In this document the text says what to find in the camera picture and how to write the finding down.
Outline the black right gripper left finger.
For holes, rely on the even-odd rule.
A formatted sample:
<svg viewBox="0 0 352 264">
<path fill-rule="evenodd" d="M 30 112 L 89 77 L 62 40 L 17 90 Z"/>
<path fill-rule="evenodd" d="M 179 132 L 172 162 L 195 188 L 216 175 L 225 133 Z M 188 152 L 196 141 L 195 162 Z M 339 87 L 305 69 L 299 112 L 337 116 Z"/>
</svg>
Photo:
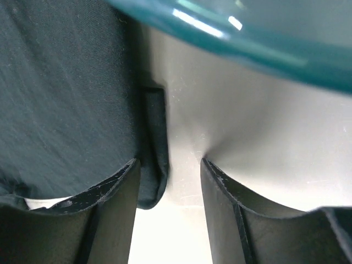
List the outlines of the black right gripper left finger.
<svg viewBox="0 0 352 264">
<path fill-rule="evenodd" d="M 139 184 L 132 159 L 51 208 L 1 204 L 1 263 L 127 263 Z"/>
</svg>

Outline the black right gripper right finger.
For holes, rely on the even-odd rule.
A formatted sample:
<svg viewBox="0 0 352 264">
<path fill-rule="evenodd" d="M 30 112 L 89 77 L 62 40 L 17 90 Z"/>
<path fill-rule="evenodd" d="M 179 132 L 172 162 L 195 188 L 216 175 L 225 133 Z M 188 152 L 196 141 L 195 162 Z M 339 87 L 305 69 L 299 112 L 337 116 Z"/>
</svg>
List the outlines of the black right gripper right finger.
<svg viewBox="0 0 352 264">
<path fill-rule="evenodd" d="M 283 206 L 205 158 L 200 174 L 214 263 L 351 263 L 351 208 Z"/>
</svg>

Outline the black t-shirt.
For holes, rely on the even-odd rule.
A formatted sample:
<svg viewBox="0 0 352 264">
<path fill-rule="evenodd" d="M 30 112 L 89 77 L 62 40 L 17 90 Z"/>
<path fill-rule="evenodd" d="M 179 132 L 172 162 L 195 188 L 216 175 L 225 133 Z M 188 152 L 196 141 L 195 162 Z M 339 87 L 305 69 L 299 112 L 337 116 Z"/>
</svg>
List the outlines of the black t-shirt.
<svg viewBox="0 0 352 264">
<path fill-rule="evenodd" d="M 138 87 L 127 17 L 105 1 L 1 1 L 1 202 L 74 196 L 141 162 L 137 206 L 169 170 L 164 92 Z"/>
</svg>

